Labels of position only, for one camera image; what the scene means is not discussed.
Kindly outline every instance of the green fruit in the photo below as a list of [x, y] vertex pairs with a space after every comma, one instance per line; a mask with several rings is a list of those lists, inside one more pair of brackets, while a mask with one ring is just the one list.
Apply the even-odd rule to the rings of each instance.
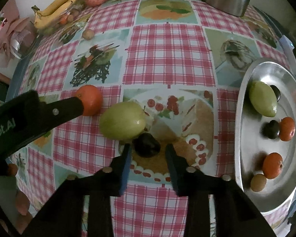
[[127, 140], [139, 135], [146, 126], [144, 110], [134, 102], [120, 102], [100, 117], [100, 132], [112, 140]]
[[272, 88], [261, 82], [253, 82], [249, 90], [250, 101], [263, 116], [273, 118], [277, 111], [277, 100]]

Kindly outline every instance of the tablecloth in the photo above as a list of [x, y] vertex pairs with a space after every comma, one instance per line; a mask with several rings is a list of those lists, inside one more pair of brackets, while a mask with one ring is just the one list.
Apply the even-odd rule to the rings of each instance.
[[[235, 112], [246, 69], [259, 57], [289, 68], [264, 18], [252, 6], [239, 18], [202, 0], [109, 0], [79, 17], [43, 38], [20, 93], [34, 89], [49, 103], [92, 84], [103, 94], [100, 115], [117, 102], [136, 100], [146, 105], [148, 115], [159, 116], [161, 129], [185, 138], [176, 145], [185, 147], [189, 164], [213, 176], [233, 175]], [[95, 32], [90, 41], [81, 38], [85, 28]], [[86, 64], [95, 51], [105, 56]], [[170, 97], [177, 112], [169, 106]], [[12, 156], [19, 166], [18, 186], [36, 210], [67, 175], [91, 175], [119, 154], [123, 143], [104, 138], [98, 121], [99, 115], [73, 119]], [[202, 125], [206, 128], [193, 132]], [[133, 157], [127, 190], [111, 198], [115, 236], [183, 236], [187, 198], [176, 196], [162, 162], [154, 160], [148, 166]], [[83, 235], [87, 202], [86, 198]], [[289, 204], [265, 216], [273, 228], [282, 222]]]

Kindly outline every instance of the bunch of bananas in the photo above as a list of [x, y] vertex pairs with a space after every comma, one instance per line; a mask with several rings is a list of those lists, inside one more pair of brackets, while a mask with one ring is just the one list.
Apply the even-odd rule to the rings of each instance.
[[76, 0], [55, 0], [45, 10], [40, 11], [37, 6], [33, 6], [35, 13], [34, 25], [41, 30], [46, 28], [53, 20], [58, 18]]

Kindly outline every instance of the checkered tablecloth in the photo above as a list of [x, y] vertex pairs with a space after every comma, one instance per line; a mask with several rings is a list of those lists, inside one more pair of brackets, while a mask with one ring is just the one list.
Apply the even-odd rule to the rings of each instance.
[[[86, 28], [95, 31], [95, 39], [109, 31], [129, 29], [118, 80], [112, 84], [96, 85], [104, 99], [100, 115], [120, 102], [122, 90], [134, 84], [207, 88], [216, 97], [214, 107], [217, 109], [217, 133], [214, 138], [218, 141], [218, 150], [214, 153], [213, 175], [233, 175], [234, 122], [239, 88], [219, 84], [216, 72], [217, 61], [221, 58], [214, 51], [209, 33], [218, 35], [221, 32], [230, 40], [244, 40], [248, 43], [245, 47], [249, 47], [256, 58], [270, 57], [289, 67], [285, 55], [255, 39], [242, 18], [226, 14], [200, 0], [171, 0], [173, 4], [187, 2], [193, 9], [194, 23], [164, 20], [137, 24], [142, 1], [124, 0], [106, 7], [87, 8], [82, 14], [92, 14]], [[251, 6], [246, 16], [264, 21]], [[34, 88], [39, 95], [57, 95], [59, 100], [74, 95], [77, 88], [68, 89], [66, 77], [82, 39], [55, 48], [53, 44], [60, 32], [42, 40], [25, 73], [20, 93], [29, 86], [32, 65], [41, 63]], [[50, 153], [28, 147], [28, 184], [22, 179], [18, 179], [18, 183], [31, 203], [36, 202], [36, 208], [57, 189], [59, 183], [55, 178], [60, 172], [67, 170], [87, 176], [109, 166], [118, 143], [102, 136], [98, 121], [99, 116], [81, 116], [56, 127], [52, 132]], [[111, 203], [115, 236], [183, 236], [187, 199], [177, 197], [169, 185], [154, 187], [131, 182], [124, 195], [112, 198]], [[285, 213], [287, 209], [282, 209], [280, 213], [274, 212], [266, 218], [273, 225]]]

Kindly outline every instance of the tray rim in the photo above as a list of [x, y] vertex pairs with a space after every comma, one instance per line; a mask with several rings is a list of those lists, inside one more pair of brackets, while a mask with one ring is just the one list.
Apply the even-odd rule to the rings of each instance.
[[[250, 79], [253, 71], [255, 70], [255, 68], [258, 65], [260, 65], [262, 63], [266, 63], [266, 62], [270, 62], [272, 64], [275, 64], [277, 67], [282, 68], [284, 71], [286, 71], [292, 77], [292, 79], [294, 79], [294, 81], [296, 83], [296, 78], [291, 74], [291, 72], [289, 72], [285, 67], [278, 64], [277, 61], [275, 61], [271, 58], [259, 58], [259, 59], [255, 60], [254, 62], [252, 62], [250, 67], [247, 69], [247, 71], [243, 77], [243, 80], [241, 82], [239, 93], [238, 93], [237, 107], [236, 107], [236, 118], [235, 118], [235, 124], [234, 124], [234, 173], [235, 173], [236, 183], [237, 183], [237, 185], [239, 185], [239, 187], [242, 189], [242, 191], [244, 191], [244, 190], [243, 190], [242, 176], [241, 176], [241, 159], [240, 159], [240, 153], [241, 153], [240, 152], [240, 133], [241, 133], [241, 131], [240, 131], [240, 129], [241, 129], [243, 103], [244, 103], [246, 88], [247, 88], [247, 85], [249, 83], [249, 79]], [[269, 211], [261, 212], [261, 214], [268, 215], [268, 214], [276, 211], [280, 207], [282, 207], [289, 199], [292, 198], [292, 194], [295, 193], [295, 191], [296, 191], [296, 186], [295, 186], [294, 190], [292, 191], [292, 193], [280, 205], [278, 205], [277, 207], [275, 207]]]

